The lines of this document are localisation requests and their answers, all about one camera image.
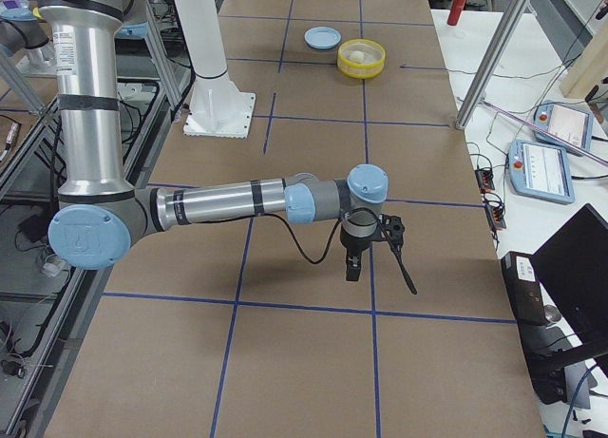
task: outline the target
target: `white desk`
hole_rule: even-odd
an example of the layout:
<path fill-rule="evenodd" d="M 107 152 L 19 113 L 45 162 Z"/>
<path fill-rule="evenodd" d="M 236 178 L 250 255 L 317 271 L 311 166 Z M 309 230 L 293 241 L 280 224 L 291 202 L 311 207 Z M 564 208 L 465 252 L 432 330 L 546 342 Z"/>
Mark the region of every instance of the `white desk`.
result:
<path fill-rule="evenodd" d="M 448 11 L 434 10 L 432 14 L 446 67 L 450 70 L 474 72 L 484 56 L 501 15 L 493 12 L 465 11 L 458 25 L 450 27 L 447 24 Z M 560 64 L 558 54 L 551 46 L 536 18 L 531 14 L 526 14 L 506 48 L 495 74 L 530 76 L 553 69 Z M 559 73 L 558 70 L 529 80 L 493 77 L 485 91 L 486 99 L 509 111 L 527 110 L 537 104 L 537 100 L 557 73 Z M 450 72 L 454 97 L 464 98 L 472 79 L 472 75 Z M 545 99 L 576 102 L 564 99 L 561 96 L 559 85 L 553 85 Z M 496 166 L 504 163 L 504 154 L 485 140 L 494 115 L 495 113 L 491 109 L 478 107 L 466 127 L 465 133 L 467 140 L 479 145 L 481 153 L 488 156 Z M 516 122 L 499 116 L 494 123 L 490 140 L 502 151 L 507 151 L 516 135 L 525 140 L 533 139 L 528 128 L 520 131 L 520 126 Z M 597 122 L 594 124 L 594 135 L 605 137 Z M 469 149 L 471 153 L 477 152 L 474 145 L 471 145 Z M 608 158 L 608 144 L 593 141 L 592 152 Z M 477 162 L 476 157 L 472 157 L 472 160 L 474 164 Z M 569 155 L 569 162 L 573 175 L 596 176 L 607 173 L 605 168 L 584 158 Z M 485 160 L 480 159 L 480 166 L 485 165 Z M 608 180 L 575 181 L 576 202 L 570 205 L 560 205 L 518 196 L 513 193 L 508 177 L 506 181 L 503 180 L 503 177 L 504 169 L 495 169 L 496 193 L 505 201 L 507 225 L 507 229 L 499 232 L 500 245 L 497 249 L 499 258 L 509 251 L 534 253 L 587 202 L 592 203 L 605 218 L 608 218 Z M 545 295 L 546 302 L 550 302 L 550 299 Z M 560 322 L 560 327 L 565 334 L 572 333 L 563 320 Z M 576 338 L 571 341 L 573 344 L 580 343 Z M 608 392 L 608 380 L 603 373 L 595 370 L 594 377 L 599 381 L 596 390 L 602 393 Z M 587 426 L 582 426 L 580 422 L 571 421 L 568 434 L 581 436 L 584 428 L 608 433 L 608 400 L 592 397 L 591 403 L 591 412 L 582 411 L 579 418 L 592 417 L 592 422 Z M 553 432 L 561 432 L 567 405 L 546 406 L 539 402 L 539 409 L 543 422 L 549 429 Z"/>

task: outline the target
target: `black monitor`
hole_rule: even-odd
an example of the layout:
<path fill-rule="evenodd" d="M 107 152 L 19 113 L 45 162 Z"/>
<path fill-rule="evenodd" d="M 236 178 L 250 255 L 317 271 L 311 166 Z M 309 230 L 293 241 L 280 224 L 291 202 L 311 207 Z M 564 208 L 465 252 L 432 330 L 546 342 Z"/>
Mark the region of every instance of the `black monitor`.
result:
<path fill-rule="evenodd" d="M 550 370 L 595 358 L 608 376 L 608 222 L 584 205 L 530 258 L 537 278 L 582 345 L 544 362 Z"/>

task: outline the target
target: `white pillar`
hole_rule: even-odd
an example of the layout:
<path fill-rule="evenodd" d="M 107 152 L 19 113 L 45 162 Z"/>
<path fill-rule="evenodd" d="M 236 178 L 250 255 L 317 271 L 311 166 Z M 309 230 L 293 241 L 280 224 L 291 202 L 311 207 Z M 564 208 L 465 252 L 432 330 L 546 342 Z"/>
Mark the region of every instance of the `white pillar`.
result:
<path fill-rule="evenodd" d="M 175 0 L 197 80 L 184 132 L 191 136 L 245 138 L 256 95 L 230 80 L 215 0 Z"/>

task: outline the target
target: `yellow bowl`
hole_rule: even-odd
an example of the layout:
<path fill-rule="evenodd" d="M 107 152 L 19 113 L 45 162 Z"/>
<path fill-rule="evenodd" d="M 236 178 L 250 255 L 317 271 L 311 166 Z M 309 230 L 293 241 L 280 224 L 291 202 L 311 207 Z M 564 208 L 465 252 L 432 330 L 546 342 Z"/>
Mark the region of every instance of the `yellow bowl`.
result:
<path fill-rule="evenodd" d="M 387 53 L 377 42 L 352 39 L 338 49 L 338 68 L 354 79 L 370 79 L 384 68 Z"/>

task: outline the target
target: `light blue joint cap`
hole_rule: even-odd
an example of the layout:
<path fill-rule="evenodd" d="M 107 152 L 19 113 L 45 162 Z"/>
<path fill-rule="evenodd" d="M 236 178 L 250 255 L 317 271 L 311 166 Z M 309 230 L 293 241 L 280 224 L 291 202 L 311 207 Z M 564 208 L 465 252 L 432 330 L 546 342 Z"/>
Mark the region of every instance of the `light blue joint cap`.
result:
<path fill-rule="evenodd" d="M 148 22 L 127 25 L 116 33 L 117 39 L 143 39 L 148 35 Z"/>
<path fill-rule="evenodd" d="M 48 241 L 59 257 L 86 270 L 109 267 L 131 247 L 124 223 L 96 205 L 70 205 L 60 210 L 48 227 Z"/>
<path fill-rule="evenodd" d="M 9 58 L 14 55 L 14 53 L 12 52 L 12 50 L 10 48 L 8 48 L 7 46 L 3 46 L 2 44 L 0 44 L 0 53 L 4 53 L 5 55 L 7 55 Z"/>
<path fill-rule="evenodd" d="M 27 8 L 6 9 L 0 12 L 0 18 L 12 22 L 37 22 L 38 19 Z"/>
<path fill-rule="evenodd" d="M 347 183 L 351 192 L 369 203 L 382 203 L 389 193 L 389 177 L 377 165 L 357 165 L 349 174 Z"/>
<path fill-rule="evenodd" d="M 310 224 L 314 221 L 316 206 L 313 193 L 304 183 L 285 188 L 287 220 L 293 224 Z"/>

